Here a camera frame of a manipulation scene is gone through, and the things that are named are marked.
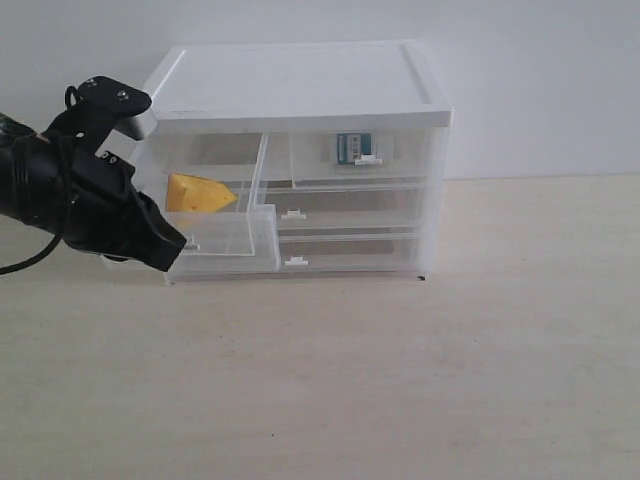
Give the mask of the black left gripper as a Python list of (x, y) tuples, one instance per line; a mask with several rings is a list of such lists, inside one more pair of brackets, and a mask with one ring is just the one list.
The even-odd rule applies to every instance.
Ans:
[(136, 260), (166, 272), (186, 238), (148, 195), (132, 183), (135, 168), (106, 152), (78, 151), (71, 170), (72, 203), (63, 240), (71, 248), (113, 261)]

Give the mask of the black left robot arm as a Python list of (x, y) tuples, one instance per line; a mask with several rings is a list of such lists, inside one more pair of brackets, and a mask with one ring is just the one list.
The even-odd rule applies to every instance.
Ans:
[(38, 134), (2, 116), (1, 213), (52, 236), (38, 253), (2, 267), (2, 274), (36, 265), (60, 243), (162, 272), (183, 251), (186, 238), (133, 186), (134, 167), (111, 152), (80, 150), (83, 138), (81, 132)]

